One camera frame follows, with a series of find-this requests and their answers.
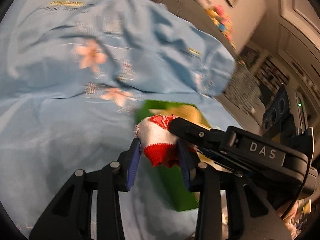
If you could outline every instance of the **yellow stitching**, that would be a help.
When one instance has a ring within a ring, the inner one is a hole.
[[[189,51],[189,52],[193,52],[193,53],[195,53],[195,54],[197,54],[197,55],[201,56],[201,53],[200,53],[199,51],[195,50],[195,49],[188,48],[188,51]]]
[[[53,1],[49,3],[49,5],[60,5],[60,6],[84,6],[84,2],[75,2],[75,1],[65,1],[65,0],[59,0],[59,1]]]

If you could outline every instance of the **fabric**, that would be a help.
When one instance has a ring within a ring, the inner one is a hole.
[[[212,98],[231,77],[230,53],[150,0],[15,0],[0,58],[0,199],[26,236],[75,170],[128,150],[145,99],[195,104],[211,125],[239,127]],[[197,211],[172,210],[145,159],[120,205],[127,239],[195,228]]]
[[[210,17],[195,0],[153,0],[156,3],[166,5],[167,9],[174,15],[191,22],[199,30],[208,33],[220,41],[228,52],[237,58],[235,50],[230,42],[214,25]]]

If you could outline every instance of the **white cabinet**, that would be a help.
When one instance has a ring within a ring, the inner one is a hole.
[[[320,62],[317,55],[294,34],[281,25],[278,55],[282,57],[311,91],[320,106]]]
[[[308,0],[280,0],[281,17],[320,50],[320,19]]]

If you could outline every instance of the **red and white sock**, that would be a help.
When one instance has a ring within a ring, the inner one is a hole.
[[[157,114],[143,119],[136,126],[135,136],[140,139],[141,150],[153,167],[179,165],[176,149],[178,137],[169,132],[169,124],[175,118],[177,116]],[[190,145],[189,150],[196,152],[196,147]]]

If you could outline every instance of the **pink flower embroidery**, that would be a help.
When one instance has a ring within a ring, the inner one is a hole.
[[[108,93],[100,96],[100,98],[105,100],[114,100],[117,106],[124,107],[127,99],[135,101],[130,92],[123,92],[120,88],[107,88],[105,91]]]
[[[90,40],[87,47],[78,46],[76,47],[76,52],[83,56],[80,61],[80,68],[90,67],[92,72],[98,73],[98,64],[105,63],[107,60],[107,55],[99,53],[99,45],[94,41]]]

